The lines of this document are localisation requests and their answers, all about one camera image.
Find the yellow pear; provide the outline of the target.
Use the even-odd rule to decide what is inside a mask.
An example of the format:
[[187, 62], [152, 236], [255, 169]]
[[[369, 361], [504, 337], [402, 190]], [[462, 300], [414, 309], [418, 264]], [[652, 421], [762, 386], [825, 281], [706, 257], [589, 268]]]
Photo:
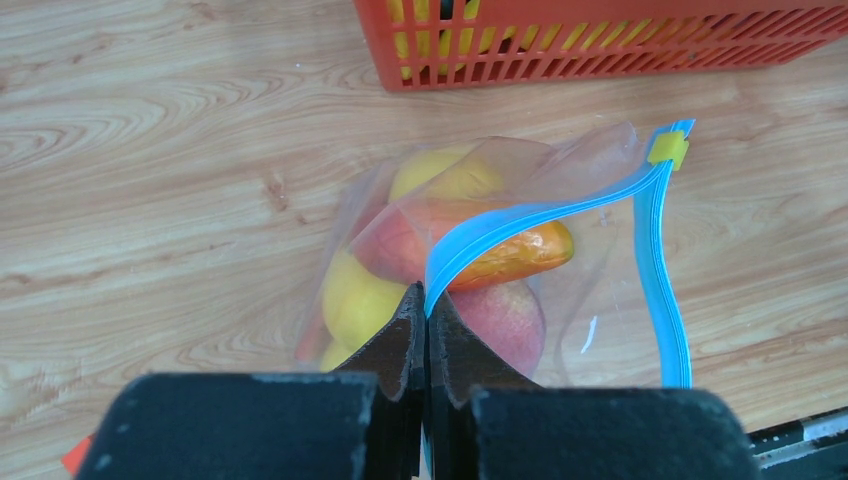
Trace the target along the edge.
[[378, 333], [391, 320], [406, 289], [374, 276], [351, 254], [336, 252], [323, 282], [322, 316], [332, 340], [321, 369], [338, 367]]

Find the yellow zipper slider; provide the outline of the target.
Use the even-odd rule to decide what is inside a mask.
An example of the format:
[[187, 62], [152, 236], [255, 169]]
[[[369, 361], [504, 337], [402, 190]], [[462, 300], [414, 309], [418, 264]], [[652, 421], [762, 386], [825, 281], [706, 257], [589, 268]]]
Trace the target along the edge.
[[673, 171], [678, 171], [683, 165], [689, 149], [689, 141], [682, 130], [674, 130], [658, 134], [648, 151], [647, 162], [659, 165], [670, 162]]

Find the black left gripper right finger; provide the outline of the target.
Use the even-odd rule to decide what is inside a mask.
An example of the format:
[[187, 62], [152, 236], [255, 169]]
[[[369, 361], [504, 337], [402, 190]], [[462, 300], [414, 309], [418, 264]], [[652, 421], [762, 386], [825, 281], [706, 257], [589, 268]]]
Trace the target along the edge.
[[757, 479], [736, 416], [693, 389], [545, 388], [463, 322], [427, 313], [425, 458], [435, 479]]

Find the pink peach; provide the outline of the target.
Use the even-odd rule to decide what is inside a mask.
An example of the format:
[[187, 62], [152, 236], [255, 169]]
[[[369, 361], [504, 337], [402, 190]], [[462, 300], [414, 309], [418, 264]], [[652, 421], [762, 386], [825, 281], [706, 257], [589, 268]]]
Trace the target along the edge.
[[545, 344], [543, 310], [523, 281], [450, 294], [463, 322], [511, 367], [531, 377]]

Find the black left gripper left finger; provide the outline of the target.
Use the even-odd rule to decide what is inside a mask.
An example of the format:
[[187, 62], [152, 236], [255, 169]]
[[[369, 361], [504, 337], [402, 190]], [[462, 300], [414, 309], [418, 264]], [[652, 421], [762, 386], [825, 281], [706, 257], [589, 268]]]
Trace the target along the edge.
[[81, 479], [410, 479], [423, 410], [423, 288], [327, 373], [156, 373], [115, 398]]

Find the clear zip top bag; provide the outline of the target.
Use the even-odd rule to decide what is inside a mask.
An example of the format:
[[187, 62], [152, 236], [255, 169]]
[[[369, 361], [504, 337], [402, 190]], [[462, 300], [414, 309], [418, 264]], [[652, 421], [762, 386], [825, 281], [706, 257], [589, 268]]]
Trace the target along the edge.
[[690, 388], [663, 220], [695, 123], [415, 148], [343, 192], [294, 361], [329, 370], [412, 284], [545, 386]]

